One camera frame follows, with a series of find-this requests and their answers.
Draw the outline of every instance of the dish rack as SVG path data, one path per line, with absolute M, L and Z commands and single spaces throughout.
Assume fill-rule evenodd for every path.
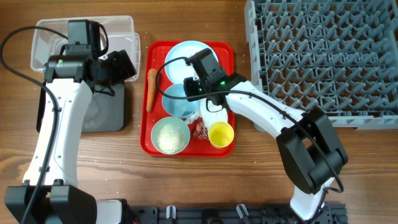
M 398 128 L 395 0 L 247 0 L 244 16 L 256 88 L 336 127 Z

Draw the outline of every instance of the red tray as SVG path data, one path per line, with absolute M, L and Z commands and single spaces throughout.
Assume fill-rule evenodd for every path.
M 155 123 L 158 120 L 170 116 L 166 113 L 162 106 L 162 95 L 159 92 L 156 92 L 154 105 L 152 107 L 151 112 L 146 111 L 147 104 L 147 74 L 148 70 L 151 68 L 159 69 L 160 66 L 164 64 L 164 60 L 166 58 L 169 50 L 176 44 L 181 43 L 181 41 L 176 40 L 160 40 L 154 42 L 151 46 L 148 47 L 147 54 L 147 66 L 146 72 L 143 74 L 145 76 L 145 88 L 144 88 L 144 101 L 142 103 L 142 118 L 141 118 L 141 133 L 139 137 L 139 142 L 141 148 L 144 152 L 148 153 L 151 156 L 170 156 L 170 157 L 224 157 L 229 155 L 235 147 L 235 139 L 233 142 L 225 148 L 216 149 L 214 148 L 209 141 L 199 140 L 193 136 L 191 136 L 191 140 L 188 146 L 180 153 L 176 155 L 165 155 L 156 150 L 155 146 L 152 144 L 150 140 L 150 133 Z M 232 48 L 222 42 L 204 42 L 209 45 L 217 54 L 218 61 L 221 66 L 224 67 L 227 74 L 233 73 L 234 70 L 234 53 Z M 165 91 L 167 87 L 169 87 L 172 82 L 167 78 L 164 70 L 162 70 L 159 77 L 159 85 L 160 88 Z M 235 129 L 235 114 L 233 112 L 228 112 L 228 123 Z M 193 124 L 189 125 L 191 134 L 197 125 L 195 121 Z

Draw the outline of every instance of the yellow cup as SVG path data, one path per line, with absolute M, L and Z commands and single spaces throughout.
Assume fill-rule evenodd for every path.
M 231 144 L 234 139 L 234 129 L 226 122 L 214 123 L 209 130 L 211 145 L 217 149 L 224 148 Z

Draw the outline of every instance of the rice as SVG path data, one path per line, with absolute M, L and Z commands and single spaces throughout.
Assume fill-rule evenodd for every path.
M 184 147 L 184 139 L 180 128 L 168 124 L 159 131 L 156 142 L 162 152 L 175 154 Z

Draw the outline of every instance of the white bowl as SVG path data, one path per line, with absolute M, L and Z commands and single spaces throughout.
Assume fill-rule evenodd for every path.
M 166 63 L 169 60 L 175 59 L 177 57 L 191 57 L 195 53 L 206 48 L 211 49 L 211 47 L 209 47 L 207 44 L 204 44 L 199 41 L 189 40 L 181 42 L 176 46 L 174 46 L 167 53 L 164 62 Z M 214 52 L 213 49 L 211 49 L 211 51 L 213 52 L 213 55 L 218 62 L 216 53 Z M 184 79 L 188 77 L 193 77 L 194 79 L 198 79 L 198 75 L 195 72 L 195 70 L 192 68 L 192 66 L 186 66 L 184 60 L 177 60 L 175 62 L 172 62 L 166 65 L 164 69 L 166 71 L 167 77 L 173 84 L 183 83 Z

